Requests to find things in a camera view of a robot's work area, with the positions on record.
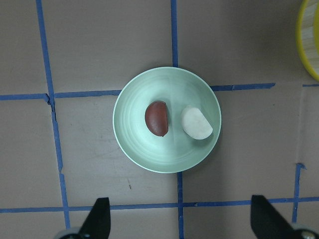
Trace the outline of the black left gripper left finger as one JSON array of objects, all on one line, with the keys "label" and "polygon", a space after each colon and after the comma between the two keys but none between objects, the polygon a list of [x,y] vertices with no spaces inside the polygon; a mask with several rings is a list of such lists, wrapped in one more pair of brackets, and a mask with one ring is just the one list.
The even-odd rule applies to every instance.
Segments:
[{"label": "black left gripper left finger", "polygon": [[107,239],[111,230],[109,198],[98,198],[79,230],[82,239]]}]

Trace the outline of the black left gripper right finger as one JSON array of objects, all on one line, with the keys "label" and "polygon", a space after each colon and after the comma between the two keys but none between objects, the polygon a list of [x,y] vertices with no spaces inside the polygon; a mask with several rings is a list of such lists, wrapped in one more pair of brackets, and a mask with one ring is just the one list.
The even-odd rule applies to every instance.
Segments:
[{"label": "black left gripper right finger", "polygon": [[258,239],[302,239],[263,195],[251,198],[251,229]]}]

